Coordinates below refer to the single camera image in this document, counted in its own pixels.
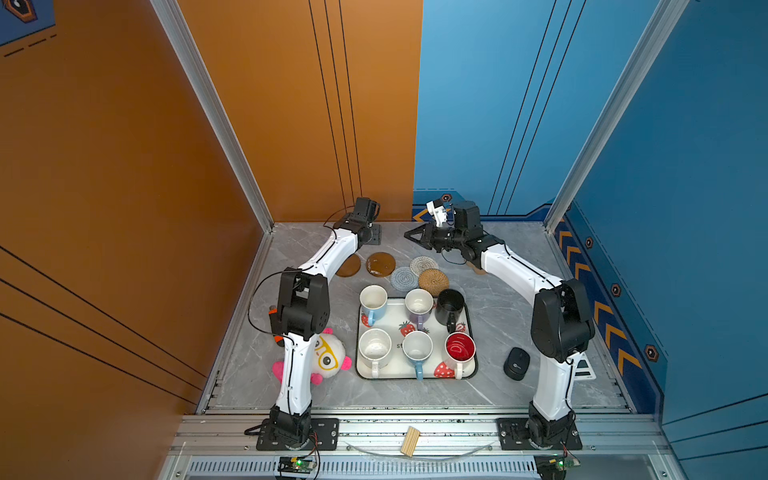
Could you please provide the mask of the dark brown glossy coaster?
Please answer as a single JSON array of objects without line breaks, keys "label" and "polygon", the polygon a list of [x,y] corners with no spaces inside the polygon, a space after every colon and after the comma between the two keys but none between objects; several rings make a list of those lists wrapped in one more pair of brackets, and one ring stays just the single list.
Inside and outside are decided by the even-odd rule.
[{"label": "dark brown glossy coaster", "polygon": [[374,277],[390,276],[397,267],[395,258],[387,252],[375,252],[366,260],[366,270]]}]

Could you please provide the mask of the light brown wooden coaster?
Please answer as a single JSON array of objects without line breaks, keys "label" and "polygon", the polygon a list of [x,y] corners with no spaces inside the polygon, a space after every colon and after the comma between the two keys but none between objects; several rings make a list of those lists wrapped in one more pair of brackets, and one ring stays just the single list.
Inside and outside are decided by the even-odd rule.
[{"label": "light brown wooden coaster", "polygon": [[336,272],[338,277],[348,278],[355,275],[361,268],[361,258],[357,254],[350,255]]}]

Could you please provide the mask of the tan rattan round coaster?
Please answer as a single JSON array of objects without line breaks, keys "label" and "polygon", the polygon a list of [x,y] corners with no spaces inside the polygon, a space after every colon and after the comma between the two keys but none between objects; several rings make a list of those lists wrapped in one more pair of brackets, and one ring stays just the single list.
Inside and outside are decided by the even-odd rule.
[{"label": "tan rattan round coaster", "polygon": [[450,288],[450,280],[443,271],[432,268],[424,270],[419,275],[418,285],[433,297],[438,297],[444,290]]}]

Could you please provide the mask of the cork coaster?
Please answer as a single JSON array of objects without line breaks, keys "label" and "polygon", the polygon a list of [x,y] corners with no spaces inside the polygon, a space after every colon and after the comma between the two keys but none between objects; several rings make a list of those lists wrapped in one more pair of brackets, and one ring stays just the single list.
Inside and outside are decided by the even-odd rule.
[{"label": "cork coaster", "polygon": [[472,263],[470,263],[470,264],[469,264],[469,266],[472,268],[472,270],[474,271],[474,273],[475,273],[475,274],[477,274],[477,275],[486,275],[486,274],[487,274],[487,272],[486,272],[485,270],[483,270],[482,268],[479,268],[479,267],[475,266],[475,265],[474,265],[474,264],[472,264]]}]

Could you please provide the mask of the blue woven round coaster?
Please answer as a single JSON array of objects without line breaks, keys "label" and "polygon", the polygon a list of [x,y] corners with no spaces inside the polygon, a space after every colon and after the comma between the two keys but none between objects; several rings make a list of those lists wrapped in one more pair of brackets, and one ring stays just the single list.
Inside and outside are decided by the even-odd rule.
[{"label": "blue woven round coaster", "polygon": [[390,283],[399,292],[409,292],[418,287],[418,277],[409,267],[403,266],[391,273]]}]

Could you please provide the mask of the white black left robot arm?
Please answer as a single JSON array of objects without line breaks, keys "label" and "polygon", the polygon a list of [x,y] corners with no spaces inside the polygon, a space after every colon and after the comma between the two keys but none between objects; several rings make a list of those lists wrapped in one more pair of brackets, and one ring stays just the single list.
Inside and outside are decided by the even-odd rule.
[{"label": "white black left robot arm", "polygon": [[371,220],[339,221],[320,250],[280,275],[277,335],[284,339],[283,376],[270,410],[267,435],[290,447],[310,438],[311,363],[315,341],[330,319],[329,282],[342,264],[373,236]]}]

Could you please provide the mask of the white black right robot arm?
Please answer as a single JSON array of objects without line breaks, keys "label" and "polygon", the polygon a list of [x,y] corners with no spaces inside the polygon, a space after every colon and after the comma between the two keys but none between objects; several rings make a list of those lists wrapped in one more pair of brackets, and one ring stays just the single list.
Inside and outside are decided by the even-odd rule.
[{"label": "white black right robot arm", "polygon": [[582,449],[572,389],[576,367],[596,332],[583,283],[535,267],[482,227],[424,223],[404,237],[438,253],[459,250],[466,262],[496,276],[529,302],[531,339],[540,354],[538,384],[527,421],[510,435],[533,449]]}]

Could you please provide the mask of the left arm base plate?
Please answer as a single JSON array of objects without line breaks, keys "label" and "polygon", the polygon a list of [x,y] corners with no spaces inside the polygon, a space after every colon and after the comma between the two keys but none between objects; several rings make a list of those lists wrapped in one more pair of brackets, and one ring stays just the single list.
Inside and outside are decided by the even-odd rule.
[{"label": "left arm base plate", "polygon": [[321,452],[334,451],[338,445],[340,422],[338,418],[312,418],[306,440],[290,438],[279,433],[266,419],[260,425],[256,449],[258,451],[308,451],[317,448]]}]

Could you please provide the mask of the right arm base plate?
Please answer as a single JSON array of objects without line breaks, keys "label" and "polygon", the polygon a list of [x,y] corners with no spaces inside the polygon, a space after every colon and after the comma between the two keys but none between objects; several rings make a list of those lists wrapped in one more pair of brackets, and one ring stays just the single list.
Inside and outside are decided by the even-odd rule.
[{"label": "right arm base plate", "polygon": [[503,450],[567,450],[583,449],[574,416],[557,421],[539,417],[499,418],[496,427]]}]

